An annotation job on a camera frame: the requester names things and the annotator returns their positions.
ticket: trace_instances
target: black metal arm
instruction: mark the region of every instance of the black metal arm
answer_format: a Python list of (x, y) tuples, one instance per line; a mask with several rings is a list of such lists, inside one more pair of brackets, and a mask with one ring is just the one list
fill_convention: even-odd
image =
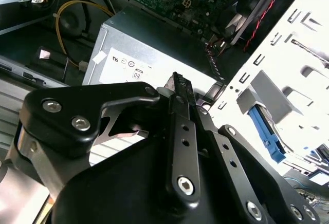
[[(51, 223), (320, 223), (233, 127), (214, 126), (190, 81), (174, 73), (166, 87), (169, 98), (142, 82), (26, 97), (12, 160), (49, 188)], [(89, 166), (94, 143), (136, 130), (149, 135)]]

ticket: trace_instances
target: mounting hole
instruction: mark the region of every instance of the mounting hole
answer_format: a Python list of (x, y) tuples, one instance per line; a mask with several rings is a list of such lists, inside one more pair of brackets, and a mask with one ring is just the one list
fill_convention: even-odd
[(185, 125), (181, 125), (181, 127), (183, 128), (183, 130), (185, 130), (185, 131), (189, 131), (190, 129), (187, 127), (187, 126), (185, 126)]
[(230, 160), (230, 163), (231, 163), (232, 167), (237, 167), (237, 165), (234, 161)]
[(185, 139), (182, 139), (181, 142), (182, 142), (182, 144), (185, 145), (186, 147), (190, 146), (189, 141), (187, 141), (187, 140), (185, 140)]

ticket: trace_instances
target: silver bolt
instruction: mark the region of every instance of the silver bolt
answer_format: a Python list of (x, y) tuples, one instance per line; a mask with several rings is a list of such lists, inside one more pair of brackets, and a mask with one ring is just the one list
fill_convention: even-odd
[(194, 192), (194, 187), (192, 182), (186, 178), (186, 177), (180, 177), (178, 178), (177, 184), (182, 192), (184, 192), (186, 195), (190, 196)]
[(262, 220), (262, 212), (259, 210), (259, 208), (253, 203), (253, 202), (247, 202), (247, 209), (249, 214), (255, 219), (255, 220)]
[(304, 210), (306, 211), (306, 213), (308, 214), (308, 216), (312, 219), (312, 220), (316, 220), (315, 215), (313, 214), (313, 212), (306, 206), (303, 206)]
[(42, 104), (42, 107), (44, 110), (50, 113), (57, 113), (62, 110), (62, 106), (57, 101), (53, 100), (45, 101)]
[(207, 115), (208, 112), (207, 112), (203, 107), (198, 106), (197, 108), (199, 109), (199, 111), (200, 111), (201, 113), (203, 113), (204, 115)]
[(86, 118), (78, 116), (72, 119), (72, 126), (84, 132), (90, 128), (90, 122)]
[(230, 132), (230, 134), (232, 134), (233, 136), (235, 136), (236, 135), (236, 132), (235, 132), (235, 130), (233, 129), (233, 128), (228, 128), (228, 131)]
[(291, 210), (293, 211), (293, 214), (299, 219), (302, 220), (303, 216), (300, 213), (300, 211), (295, 206), (290, 206)]

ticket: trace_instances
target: blue plastic clip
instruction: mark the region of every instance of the blue plastic clip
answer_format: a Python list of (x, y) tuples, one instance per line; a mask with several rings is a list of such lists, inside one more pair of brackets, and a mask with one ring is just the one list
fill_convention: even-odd
[(276, 163), (280, 163), (286, 157), (279, 150), (277, 143), (280, 143), (280, 141), (278, 137), (267, 128), (265, 121), (263, 120), (256, 106), (254, 106), (248, 114), (255, 124), (259, 136), (261, 137), (263, 144), (271, 155), (271, 158)]

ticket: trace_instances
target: slot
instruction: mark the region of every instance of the slot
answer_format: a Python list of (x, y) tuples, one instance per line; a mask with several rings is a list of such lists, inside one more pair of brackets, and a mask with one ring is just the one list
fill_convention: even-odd
[(301, 14), (301, 11), (299, 11), (298, 9), (295, 9), (294, 12), (292, 13), (292, 15), (288, 18), (288, 22), (292, 24), (300, 14)]
[(5, 64), (0, 63), (0, 68), (7, 71), (12, 71), (10, 66), (6, 66)]
[(243, 74), (243, 76), (240, 78), (239, 82), (244, 84), (249, 77), (250, 75), (245, 72), (245, 74)]
[(219, 106), (218, 106), (218, 109), (220, 109), (220, 110), (222, 110), (224, 107), (225, 107), (225, 105), (227, 104), (227, 102), (222, 102)]
[(262, 56), (261, 54), (257, 57), (257, 59), (253, 62), (254, 65), (259, 66), (259, 64), (263, 61), (265, 56)]
[(279, 33), (277, 33), (274, 38), (271, 40), (271, 45), (274, 46), (275, 44), (278, 43), (278, 41), (281, 39), (282, 35), (280, 35)]

